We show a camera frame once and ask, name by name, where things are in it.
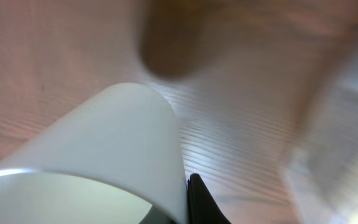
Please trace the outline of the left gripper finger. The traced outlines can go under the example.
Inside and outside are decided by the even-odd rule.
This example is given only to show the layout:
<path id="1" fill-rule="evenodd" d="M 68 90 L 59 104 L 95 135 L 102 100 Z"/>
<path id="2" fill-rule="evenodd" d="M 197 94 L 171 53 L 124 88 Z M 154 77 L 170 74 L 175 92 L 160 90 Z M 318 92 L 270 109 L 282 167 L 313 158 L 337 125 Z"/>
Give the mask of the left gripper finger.
<path id="1" fill-rule="evenodd" d="M 191 224 L 231 224 L 219 209 L 199 174 L 190 175 L 187 189 L 188 214 Z"/>

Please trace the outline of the white plastic cup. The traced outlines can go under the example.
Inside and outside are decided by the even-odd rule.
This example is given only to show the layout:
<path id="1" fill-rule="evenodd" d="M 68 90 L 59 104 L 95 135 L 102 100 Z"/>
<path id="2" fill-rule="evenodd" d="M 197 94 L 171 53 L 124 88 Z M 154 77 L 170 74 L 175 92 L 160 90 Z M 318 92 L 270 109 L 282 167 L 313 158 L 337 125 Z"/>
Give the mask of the white plastic cup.
<path id="1" fill-rule="evenodd" d="M 0 223 L 187 223 L 178 121 L 146 86 L 101 91 L 0 160 Z"/>

